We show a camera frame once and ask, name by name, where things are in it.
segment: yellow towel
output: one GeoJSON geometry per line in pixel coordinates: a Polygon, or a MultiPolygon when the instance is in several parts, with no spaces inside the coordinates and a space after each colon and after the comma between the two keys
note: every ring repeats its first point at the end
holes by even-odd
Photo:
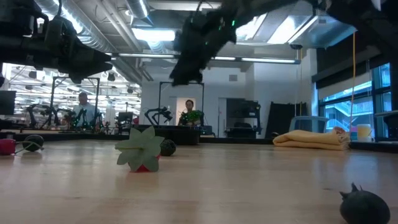
{"type": "Polygon", "coordinates": [[[295,130],[277,136],[273,142],[275,146],[279,147],[304,147],[342,151],[348,149],[349,135],[335,129],[331,133],[312,133],[295,130]]]}

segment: man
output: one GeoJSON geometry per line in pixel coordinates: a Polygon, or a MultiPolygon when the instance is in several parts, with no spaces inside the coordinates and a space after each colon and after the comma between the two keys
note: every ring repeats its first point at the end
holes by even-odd
{"type": "MultiPolygon", "coordinates": [[[[91,105],[87,98],[87,93],[81,92],[79,94],[79,105],[76,105],[73,111],[76,113],[76,116],[79,115],[81,109],[86,110],[86,121],[90,123],[95,117],[95,106],[91,105]]],[[[80,117],[79,123],[77,127],[81,127],[83,124],[83,115],[80,117]]]]}
{"type": "Polygon", "coordinates": [[[185,102],[185,107],[187,108],[186,113],[182,113],[180,120],[178,121],[178,125],[182,126],[196,126],[201,124],[201,118],[203,113],[201,111],[194,111],[193,110],[193,101],[187,100],[185,102]]]}

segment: table surface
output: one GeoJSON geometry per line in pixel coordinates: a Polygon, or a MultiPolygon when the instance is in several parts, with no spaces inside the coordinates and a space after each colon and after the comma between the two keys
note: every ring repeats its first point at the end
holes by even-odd
{"type": "Polygon", "coordinates": [[[178,147],[157,173],[117,166],[115,142],[49,142],[0,157],[2,224],[342,224],[339,191],[379,194],[398,222],[398,156],[201,144],[178,147]]]}

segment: ceiling light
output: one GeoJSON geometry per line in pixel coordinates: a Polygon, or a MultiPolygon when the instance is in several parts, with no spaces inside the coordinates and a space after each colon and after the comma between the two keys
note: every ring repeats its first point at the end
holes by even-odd
{"type": "MultiPolygon", "coordinates": [[[[42,96],[42,97],[51,97],[51,93],[31,93],[31,92],[17,92],[17,96],[42,96]]],[[[63,94],[63,93],[54,93],[54,97],[66,97],[66,96],[74,96],[78,97],[77,94],[63,94]]],[[[139,100],[139,97],[134,95],[108,95],[113,98],[128,98],[133,100],[139,100]]],[[[88,95],[89,99],[94,100],[96,95],[88,95]]],[[[99,99],[105,99],[106,95],[99,95],[99,99]]]]}
{"type": "Polygon", "coordinates": [[[262,62],[262,63],[291,63],[296,64],[296,60],[276,59],[276,58],[242,58],[242,62],[262,62]]]}
{"type": "Polygon", "coordinates": [[[311,16],[288,16],[276,29],[268,44],[285,44],[306,24],[311,16]]]}
{"type": "Polygon", "coordinates": [[[236,57],[214,57],[215,60],[228,60],[228,61],[233,61],[236,59],[236,57]]]}
{"type": "Polygon", "coordinates": [[[175,32],[165,29],[132,29],[138,40],[145,41],[173,41],[175,32]]]}
{"type": "MultiPolygon", "coordinates": [[[[198,3],[195,1],[150,1],[149,5],[157,10],[173,10],[173,11],[196,11],[198,3]]],[[[200,6],[199,10],[202,9],[216,9],[221,6],[220,2],[205,1],[200,6]]]]}
{"type": "Polygon", "coordinates": [[[318,20],[318,16],[314,16],[308,23],[306,23],[301,29],[298,30],[296,34],[293,35],[292,38],[288,41],[288,43],[292,43],[295,41],[298,37],[300,37],[310,26],[318,20]]]}
{"type": "MultiPolygon", "coordinates": [[[[120,57],[139,57],[139,58],[178,58],[179,55],[166,54],[119,54],[120,57]]],[[[212,60],[231,61],[231,62],[259,62],[259,63],[292,63],[299,64],[300,60],[278,59],[278,58],[240,58],[240,57],[219,57],[212,60]]]]}
{"type": "Polygon", "coordinates": [[[291,16],[288,16],[283,23],[276,29],[272,37],[268,40],[268,44],[284,44],[295,33],[295,23],[291,16]]]}
{"type": "Polygon", "coordinates": [[[120,57],[139,57],[139,58],[174,58],[174,55],[167,54],[119,54],[120,57]]]}
{"type": "Polygon", "coordinates": [[[236,36],[238,39],[250,40],[253,39],[254,35],[259,30],[261,24],[264,22],[267,14],[263,14],[261,16],[255,17],[252,21],[248,22],[246,25],[243,25],[236,29],[236,36]]]}

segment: black spiky ball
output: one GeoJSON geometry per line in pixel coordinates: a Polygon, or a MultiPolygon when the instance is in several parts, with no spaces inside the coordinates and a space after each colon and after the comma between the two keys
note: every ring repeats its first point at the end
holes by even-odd
{"type": "Polygon", "coordinates": [[[340,205],[341,216],[348,224],[387,224],[390,209],[387,203],[374,193],[358,190],[351,184],[350,193],[340,192],[343,203],[340,205]]]}
{"type": "Polygon", "coordinates": [[[160,155],[161,156],[172,156],[175,153],[175,143],[169,139],[166,139],[160,144],[160,155]]]}

